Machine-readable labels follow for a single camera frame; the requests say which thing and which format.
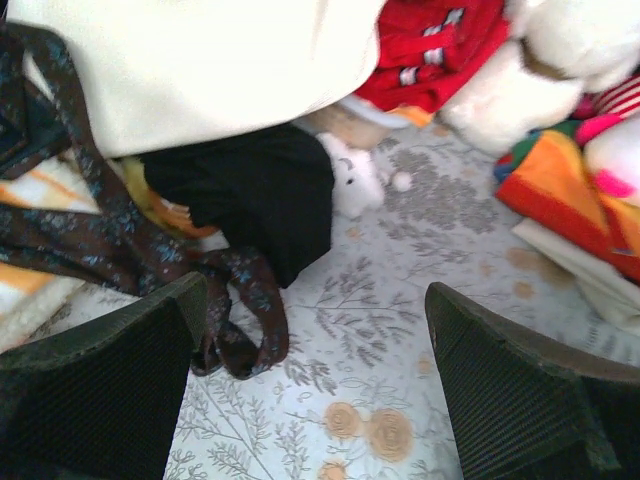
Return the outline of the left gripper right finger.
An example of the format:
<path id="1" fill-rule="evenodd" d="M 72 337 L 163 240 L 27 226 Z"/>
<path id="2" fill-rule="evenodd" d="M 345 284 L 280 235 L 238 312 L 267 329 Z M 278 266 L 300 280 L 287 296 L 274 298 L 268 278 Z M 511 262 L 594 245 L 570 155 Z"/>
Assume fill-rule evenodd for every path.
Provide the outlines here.
<path id="1" fill-rule="evenodd" d="M 466 479 L 636 479 L 639 370 L 539 334 L 451 287 L 425 296 Z"/>

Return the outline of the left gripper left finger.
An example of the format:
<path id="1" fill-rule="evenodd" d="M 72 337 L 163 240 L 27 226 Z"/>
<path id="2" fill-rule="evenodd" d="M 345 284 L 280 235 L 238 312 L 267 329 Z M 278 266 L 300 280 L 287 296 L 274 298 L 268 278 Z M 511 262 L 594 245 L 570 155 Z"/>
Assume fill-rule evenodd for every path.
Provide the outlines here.
<path id="1" fill-rule="evenodd" d="M 191 273 L 3 353 L 2 478 L 162 478 L 205 300 Z"/>

